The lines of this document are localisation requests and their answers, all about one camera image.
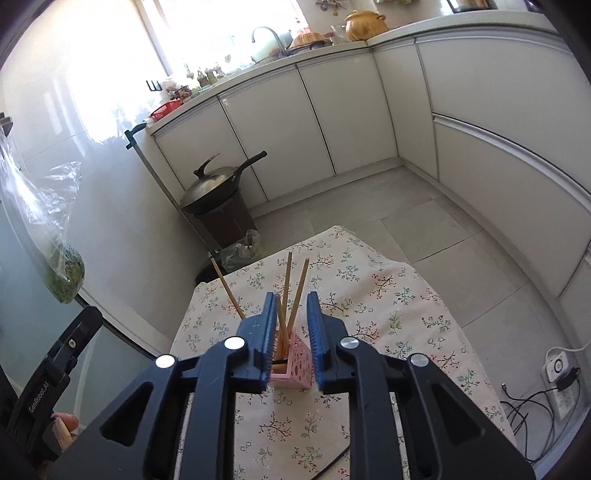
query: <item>countertop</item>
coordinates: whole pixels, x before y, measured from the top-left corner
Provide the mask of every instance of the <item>countertop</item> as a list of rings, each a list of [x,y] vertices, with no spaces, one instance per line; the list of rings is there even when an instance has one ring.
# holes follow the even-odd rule
[[[210,98],[219,95],[220,93],[240,85],[243,82],[251,80],[260,75],[284,68],[305,60],[310,60],[316,57],[323,57],[335,53],[361,50],[364,48],[375,47],[383,43],[398,40],[400,38],[409,37],[432,31],[445,30],[459,27],[469,27],[471,25],[483,26],[494,25],[504,27],[519,27],[529,28],[532,30],[544,31],[547,33],[557,34],[556,29],[552,26],[550,21],[541,14],[533,12],[511,11],[511,10],[483,10],[475,12],[464,12],[461,14],[447,15],[445,17],[429,18],[420,22],[416,22],[403,27],[395,28],[386,33],[371,38],[368,41],[349,42],[332,47],[318,48],[304,53],[298,53],[291,57],[272,61],[270,63],[254,67],[250,70],[245,70],[229,78],[228,80],[219,81],[207,92],[189,100],[183,106],[177,108],[175,111],[169,113],[163,119],[149,125],[147,132],[154,135],[165,125],[169,124],[174,119],[178,118],[185,112],[197,107],[201,103]]]

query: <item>floral tablecloth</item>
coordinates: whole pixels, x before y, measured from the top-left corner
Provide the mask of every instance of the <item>floral tablecloth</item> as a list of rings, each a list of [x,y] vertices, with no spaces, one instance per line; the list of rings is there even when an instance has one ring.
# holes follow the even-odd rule
[[[293,253],[289,309],[304,260],[310,259],[295,323],[306,342],[306,296],[316,290],[323,312],[344,320],[350,335],[397,358],[415,352],[428,355],[515,441],[478,357],[437,293],[413,267],[385,258],[343,227],[332,227],[227,275],[247,316],[262,310],[266,292],[282,292],[288,251]],[[234,334],[239,323],[222,283],[200,284],[171,353],[180,358],[204,353]],[[307,391],[269,387],[263,395],[238,394],[235,422],[236,480],[311,478],[349,443],[347,395],[322,395],[315,384]],[[400,443],[404,461],[404,440]],[[323,478],[348,476],[345,456]]]

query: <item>pan handle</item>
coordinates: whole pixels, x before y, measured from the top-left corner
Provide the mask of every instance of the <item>pan handle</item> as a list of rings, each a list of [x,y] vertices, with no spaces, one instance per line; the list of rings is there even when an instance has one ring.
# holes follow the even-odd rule
[[[216,158],[219,155],[219,153],[216,153],[213,157],[209,157],[204,163],[203,165],[201,165],[197,170],[195,170],[193,172],[194,175],[196,175],[198,178],[202,179],[205,176],[205,167],[207,167],[207,164],[209,162],[211,162],[214,158]]]
[[[234,172],[234,175],[236,177],[238,177],[239,175],[242,174],[242,172],[244,171],[244,169],[250,167],[253,163],[258,162],[260,159],[265,158],[266,156],[267,156],[267,152],[263,150],[258,155],[255,155],[254,157],[249,158],[248,160],[246,160],[242,165],[240,165],[236,169],[236,171]]]

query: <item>kitchen cabinet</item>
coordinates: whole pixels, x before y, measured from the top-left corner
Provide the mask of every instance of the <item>kitchen cabinet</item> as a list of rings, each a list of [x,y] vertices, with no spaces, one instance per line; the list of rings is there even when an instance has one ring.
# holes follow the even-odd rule
[[[249,157],[268,155],[253,168],[269,200],[334,176],[326,144],[294,66],[220,94]]]
[[[188,111],[159,130],[155,138],[185,190],[197,179],[193,172],[217,153],[220,155],[211,161],[206,172],[219,167],[237,167],[246,160],[217,98]],[[240,189],[249,207],[267,201],[250,167],[242,174]]]
[[[497,135],[436,116],[440,181],[495,225],[555,297],[591,238],[591,200],[542,158]]]
[[[569,285],[560,296],[560,304],[569,318],[570,326],[574,330],[578,345],[585,345],[591,340],[591,251],[585,256],[570,280]],[[585,354],[591,361],[591,349]]]
[[[337,174],[397,156],[373,55],[344,52],[298,64]]]
[[[414,40],[374,51],[394,124],[398,154],[437,178],[433,117]]]
[[[591,86],[560,37],[472,28],[417,45],[435,113],[505,137],[591,191]]]

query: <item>yellow clay pot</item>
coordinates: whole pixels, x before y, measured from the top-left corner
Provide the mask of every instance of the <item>yellow clay pot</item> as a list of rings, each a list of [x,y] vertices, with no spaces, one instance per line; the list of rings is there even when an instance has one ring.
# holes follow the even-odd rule
[[[353,10],[345,21],[347,22],[347,36],[353,40],[368,40],[376,35],[388,31],[386,15],[380,15],[370,10]]]

